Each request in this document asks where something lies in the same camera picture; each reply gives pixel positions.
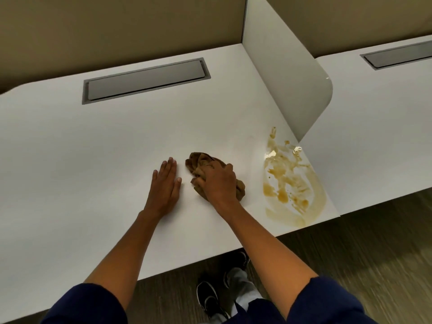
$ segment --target navy blue shirt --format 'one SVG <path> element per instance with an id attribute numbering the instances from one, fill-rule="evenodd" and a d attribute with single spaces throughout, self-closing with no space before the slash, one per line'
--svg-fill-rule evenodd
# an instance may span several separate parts
<path id="1" fill-rule="evenodd" d="M 272 302 L 253 300 L 245 311 L 227 324 L 372 324 L 361 303 L 327 277 L 310 280 L 289 311 L 281 316 Z M 126 313 L 117 298 L 105 288 L 83 283 L 70 289 L 46 314 L 41 324 L 127 324 Z"/>

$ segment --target spill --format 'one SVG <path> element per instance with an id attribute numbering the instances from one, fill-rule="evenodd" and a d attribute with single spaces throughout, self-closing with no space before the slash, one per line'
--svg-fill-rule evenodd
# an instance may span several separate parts
<path id="1" fill-rule="evenodd" d="M 301 147 L 291 146 L 289 141 L 278 145 L 275 138 L 273 127 L 264 157 L 263 194 L 269 204 L 266 215 L 280 223 L 305 227 L 320 216 L 327 195 L 311 165 L 303 162 Z M 277 191 L 270 183 L 273 179 Z"/>

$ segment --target black shoe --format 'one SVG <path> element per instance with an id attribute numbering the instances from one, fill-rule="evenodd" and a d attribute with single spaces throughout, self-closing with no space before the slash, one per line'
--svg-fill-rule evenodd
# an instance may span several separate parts
<path id="1" fill-rule="evenodd" d="M 246 254 L 246 251 L 244 249 L 234 251 L 230 255 L 230 259 L 228 260 L 227 270 L 223 274 L 223 284 L 225 285 L 225 288 L 228 289 L 230 287 L 230 285 L 228 284 L 228 277 L 227 277 L 228 272 L 233 268 L 240 268 L 241 270 L 246 270 L 246 267 L 248 266 L 250 261 L 251 259 Z"/>
<path id="2" fill-rule="evenodd" d="M 197 285 L 197 298 L 200 306 L 210 318 L 214 314 L 221 314 L 226 319 L 229 319 L 228 314 L 219 304 L 219 298 L 216 290 L 207 281 L 202 281 Z"/>

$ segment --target person's left hand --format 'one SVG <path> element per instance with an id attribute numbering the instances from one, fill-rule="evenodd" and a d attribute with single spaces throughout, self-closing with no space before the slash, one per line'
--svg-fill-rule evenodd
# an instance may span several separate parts
<path id="1" fill-rule="evenodd" d="M 176 173 L 177 162 L 172 157 L 162 163 L 159 172 L 154 170 L 143 215 L 160 219 L 171 212 L 180 196 L 181 178 L 176 179 Z"/>

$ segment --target navy blue sleeve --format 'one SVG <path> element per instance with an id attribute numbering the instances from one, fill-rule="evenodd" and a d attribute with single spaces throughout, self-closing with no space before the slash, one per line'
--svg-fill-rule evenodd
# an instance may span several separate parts
<path id="1" fill-rule="evenodd" d="M 315 277 L 299 293 L 289 324 L 376 324 L 347 290 L 328 277 Z"/>
<path id="2" fill-rule="evenodd" d="M 107 289 L 97 284 L 74 286 L 49 310 L 41 324 L 127 324 L 126 312 Z"/>

